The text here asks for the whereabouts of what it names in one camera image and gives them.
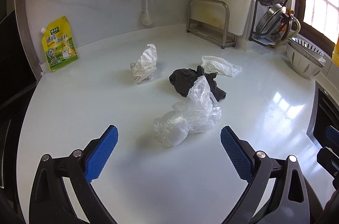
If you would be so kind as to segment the yellow oil bottle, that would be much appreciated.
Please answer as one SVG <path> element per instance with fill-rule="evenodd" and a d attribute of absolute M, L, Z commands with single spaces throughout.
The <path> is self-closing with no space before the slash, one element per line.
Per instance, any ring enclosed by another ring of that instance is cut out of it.
<path fill-rule="evenodd" d="M 332 60 L 339 67 L 339 36 L 332 51 Z"/>

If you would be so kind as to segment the clear plastic bag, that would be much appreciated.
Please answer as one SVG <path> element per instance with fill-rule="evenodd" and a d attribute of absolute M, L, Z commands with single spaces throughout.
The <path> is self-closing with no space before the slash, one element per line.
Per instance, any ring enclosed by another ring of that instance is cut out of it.
<path fill-rule="evenodd" d="M 216 126 L 222 110 L 211 92 L 205 76 L 200 76 L 189 89 L 184 101 L 173 104 L 172 110 L 154 119 L 157 138 L 167 147 L 177 146 L 189 134 L 205 133 Z"/>

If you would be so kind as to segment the yellow seasoning pouch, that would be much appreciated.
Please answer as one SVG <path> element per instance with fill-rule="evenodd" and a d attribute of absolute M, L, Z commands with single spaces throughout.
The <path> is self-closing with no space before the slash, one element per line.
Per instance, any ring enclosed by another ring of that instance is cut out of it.
<path fill-rule="evenodd" d="M 41 28 L 41 44 L 48 67 L 57 71 L 78 59 L 67 17 L 63 16 L 51 22 L 47 28 Z"/>

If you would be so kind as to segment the black cloth rag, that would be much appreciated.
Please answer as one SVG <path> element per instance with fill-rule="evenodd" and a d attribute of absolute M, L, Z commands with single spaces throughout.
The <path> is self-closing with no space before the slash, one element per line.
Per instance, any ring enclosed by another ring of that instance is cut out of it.
<path fill-rule="evenodd" d="M 226 98 L 226 92 L 224 92 L 222 89 L 217 87 L 217 83 L 215 81 L 217 77 L 217 73 L 206 73 L 204 71 L 204 68 L 199 65 L 196 70 L 191 68 L 181 68 L 175 70 L 170 76 L 169 76 L 169 82 L 175 90 L 182 96 L 187 97 L 189 93 L 189 89 L 192 88 L 194 85 L 194 82 L 201 76 L 205 76 L 206 80 L 210 86 L 210 91 L 213 93 L 215 99 L 219 102 L 220 100 L 223 100 Z"/>

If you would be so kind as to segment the steel cutting board rack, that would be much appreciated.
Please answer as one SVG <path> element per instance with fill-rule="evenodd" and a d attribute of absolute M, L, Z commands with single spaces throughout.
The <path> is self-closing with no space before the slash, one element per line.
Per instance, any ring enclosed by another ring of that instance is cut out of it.
<path fill-rule="evenodd" d="M 220 4 L 225 10 L 225 20 L 223 28 L 219 28 L 206 22 L 194 20 L 191 18 L 191 8 L 195 1 Z M 200 38 L 218 45 L 221 49 L 226 47 L 235 47 L 237 35 L 228 32 L 230 10 L 227 4 L 219 0 L 189 0 L 187 11 L 186 32 L 192 33 Z"/>

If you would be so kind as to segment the white tissue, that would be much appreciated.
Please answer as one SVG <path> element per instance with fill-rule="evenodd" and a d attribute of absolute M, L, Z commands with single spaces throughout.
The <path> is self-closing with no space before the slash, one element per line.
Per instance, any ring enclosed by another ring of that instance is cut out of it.
<path fill-rule="evenodd" d="M 217 73 L 227 77 L 234 77 L 242 71 L 242 67 L 216 56 L 202 56 L 201 66 L 207 74 Z"/>

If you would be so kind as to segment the crumpled white checked paper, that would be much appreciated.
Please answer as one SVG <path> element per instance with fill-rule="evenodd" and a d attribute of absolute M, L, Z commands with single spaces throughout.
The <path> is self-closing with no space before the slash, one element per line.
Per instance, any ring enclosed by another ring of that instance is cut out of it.
<path fill-rule="evenodd" d="M 148 44 L 136 62 L 131 62 L 130 68 L 136 83 L 149 80 L 157 70 L 157 49 L 155 44 Z"/>

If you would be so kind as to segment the white bottle brush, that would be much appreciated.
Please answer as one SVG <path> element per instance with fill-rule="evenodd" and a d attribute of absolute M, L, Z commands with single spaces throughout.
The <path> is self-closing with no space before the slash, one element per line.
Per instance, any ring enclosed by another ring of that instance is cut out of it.
<path fill-rule="evenodd" d="M 143 9 L 141 16 L 140 16 L 140 22 L 144 26 L 151 26 L 153 24 L 151 14 L 150 14 L 150 11 L 149 11 L 148 0 L 144 1 L 144 9 Z"/>

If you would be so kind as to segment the black kitchen sink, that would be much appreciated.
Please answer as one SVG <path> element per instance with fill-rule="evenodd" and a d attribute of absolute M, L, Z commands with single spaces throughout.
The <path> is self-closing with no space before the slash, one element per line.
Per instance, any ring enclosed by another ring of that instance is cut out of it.
<path fill-rule="evenodd" d="M 338 144 L 333 143 L 326 136 L 326 129 L 329 127 L 338 131 L 338 105 L 329 93 L 316 82 L 313 109 L 306 134 L 318 149 L 328 147 L 338 154 Z"/>

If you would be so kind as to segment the steel pot lid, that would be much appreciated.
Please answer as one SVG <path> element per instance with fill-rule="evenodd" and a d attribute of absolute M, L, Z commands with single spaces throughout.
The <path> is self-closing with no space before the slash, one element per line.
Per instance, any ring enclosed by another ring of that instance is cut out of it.
<path fill-rule="evenodd" d="M 275 4 L 260 18 L 256 26 L 256 35 L 260 39 L 267 39 L 274 43 L 293 38 L 299 33 L 301 24 L 295 17 L 294 11 Z"/>

